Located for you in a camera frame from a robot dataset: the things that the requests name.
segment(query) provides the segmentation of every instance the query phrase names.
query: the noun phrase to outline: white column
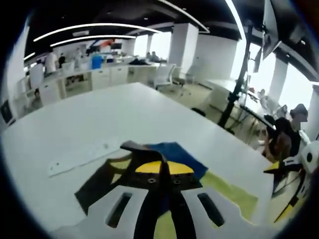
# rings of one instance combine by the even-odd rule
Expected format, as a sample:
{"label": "white column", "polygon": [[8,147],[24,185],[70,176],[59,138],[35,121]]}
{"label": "white column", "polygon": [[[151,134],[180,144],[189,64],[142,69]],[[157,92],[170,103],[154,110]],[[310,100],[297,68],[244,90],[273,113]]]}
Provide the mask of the white column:
{"label": "white column", "polygon": [[122,52],[126,53],[128,56],[133,56],[135,39],[123,40]]}
{"label": "white column", "polygon": [[308,109],[308,122],[305,123],[305,132],[311,141],[314,141],[319,134],[319,94],[313,91]]}
{"label": "white column", "polygon": [[190,23],[175,24],[168,62],[181,67],[187,73],[193,64],[198,38],[198,28]]}
{"label": "white column", "polygon": [[148,44],[147,44],[147,46],[146,46],[146,52],[147,52],[147,53],[150,52],[150,50],[151,50],[152,38],[153,38],[153,35],[149,35],[149,36],[148,36]]}
{"label": "white column", "polygon": [[283,91],[283,87],[287,76],[287,68],[287,63],[276,58],[274,75],[268,93],[268,96],[270,96],[276,102],[279,101],[281,92]]}

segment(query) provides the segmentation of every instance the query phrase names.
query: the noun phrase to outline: monitor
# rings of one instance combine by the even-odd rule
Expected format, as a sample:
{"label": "monitor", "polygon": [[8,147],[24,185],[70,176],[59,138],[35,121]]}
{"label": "monitor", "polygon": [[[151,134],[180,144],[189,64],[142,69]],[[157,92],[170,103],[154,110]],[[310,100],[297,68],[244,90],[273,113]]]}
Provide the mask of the monitor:
{"label": "monitor", "polygon": [[122,48],[122,44],[121,43],[113,43],[111,45],[111,49],[114,50],[114,49],[121,49]]}
{"label": "monitor", "polygon": [[263,60],[272,53],[281,43],[278,35],[276,16],[271,0],[265,0],[264,8],[264,35],[263,35]]}
{"label": "monitor", "polygon": [[260,62],[261,62],[261,55],[262,55],[262,52],[263,52],[263,47],[261,47],[256,55],[256,58],[255,58],[255,65],[254,65],[254,70],[253,72],[254,73],[257,73],[259,71],[259,66],[260,66]]}

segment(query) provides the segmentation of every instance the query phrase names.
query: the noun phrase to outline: black ceiling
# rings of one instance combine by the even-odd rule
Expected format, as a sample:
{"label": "black ceiling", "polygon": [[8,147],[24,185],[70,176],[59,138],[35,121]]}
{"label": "black ceiling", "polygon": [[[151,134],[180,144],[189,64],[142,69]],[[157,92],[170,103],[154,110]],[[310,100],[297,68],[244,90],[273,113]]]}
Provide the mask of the black ceiling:
{"label": "black ceiling", "polygon": [[[317,70],[316,60],[310,44],[300,45],[289,40],[289,35],[300,23],[298,15],[290,4],[290,0],[271,0],[278,20],[280,37],[284,43],[300,53]],[[125,35],[134,30],[126,27],[89,27],[68,30],[48,36],[37,42],[33,39],[48,32],[86,23],[126,23],[139,26],[150,26],[164,22],[192,22],[187,16],[159,0],[90,0],[90,1],[55,1],[34,10],[30,19],[30,30],[25,55],[32,52],[41,54],[48,50],[52,43],[74,38],[72,33],[90,30],[90,35]],[[235,23],[235,20],[225,0],[168,0],[168,2],[185,8],[190,15],[201,23],[208,21],[221,21]],[[263,21],[264,0],[233,0],[242,22],[246,19],[254,22],[260,29]],[[209,26],[211,34],[228,38],[238,38],[238,31],[223,30],[221,27]]]}

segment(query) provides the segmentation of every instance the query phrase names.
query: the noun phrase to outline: desk drawer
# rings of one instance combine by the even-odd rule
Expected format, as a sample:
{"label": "desk drawer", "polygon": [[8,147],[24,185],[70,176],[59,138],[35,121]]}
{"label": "desk drawer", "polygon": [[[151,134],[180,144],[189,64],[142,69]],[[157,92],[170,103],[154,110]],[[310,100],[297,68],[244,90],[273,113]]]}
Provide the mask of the desk drawer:
{"label": "desk drawer", "polygon": [[43,106],[50,105],[61,100],[59,87],[56,82],[42,84],[39,87],[39,92]]}
{"label": "desk drawer", "polygon": [[95,77],[110,77],[111,72],[110,69],[99,69],[92,71],[92,78]]}
{"label": "desk drawer", "polygon": [[127,83],[129,68],[127,66],[119,66],[111,68],[112,85],[122,85]]}

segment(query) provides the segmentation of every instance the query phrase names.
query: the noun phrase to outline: window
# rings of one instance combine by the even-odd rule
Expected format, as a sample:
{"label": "window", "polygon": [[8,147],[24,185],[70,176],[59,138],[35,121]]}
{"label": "window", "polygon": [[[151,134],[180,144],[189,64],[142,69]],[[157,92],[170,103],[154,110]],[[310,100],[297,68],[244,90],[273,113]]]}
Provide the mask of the window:
{"label": "window", "polygon": [[147,44],[148,44],[148,36],[147,35],[138,36],[135,39],[134,55],[145,57]]}
{"label": "window", "polygon": [[[243,59],[245,55],[246,42],[243,40],[238,41],[233,67],[231,70],[230,78],[238,79],[239,73],[243,64]],[[260,49],[260,46],[251,43],[250,44],[250,58],[255,59],[256,55]],[[255,91],[260,91],[265,89],[266,93],[269,91],[271,81],[273,79],[273,74],[275,70],[276,56],[271,53],[264,61],[260,63],[259,72],[254,73],[251,76],[250,87],[255,88]],[[254,60],[249,60],[248,71],[252,72],[255,65]]]}
{"label": "window", "polygon": [[266,94],[268,94],[274,76],[275,64],[276,55],[271,53],[260,63],[259,71],[251,76],[250,87],[254,87],[256,92],[265,89]]}
{"label": "window", "polygon": [[156,52],[159,58],[167,59],[169,54],[171,32],[155,33],[152,36],[150,52]]}
{"label": "window", "polygon": [[279,98],[280,105],[287,105],[288,110],[294,109],[298,104],[304,104],[308,109],[313,86],[310,81],[293,65],[288,64],[286,80]]}

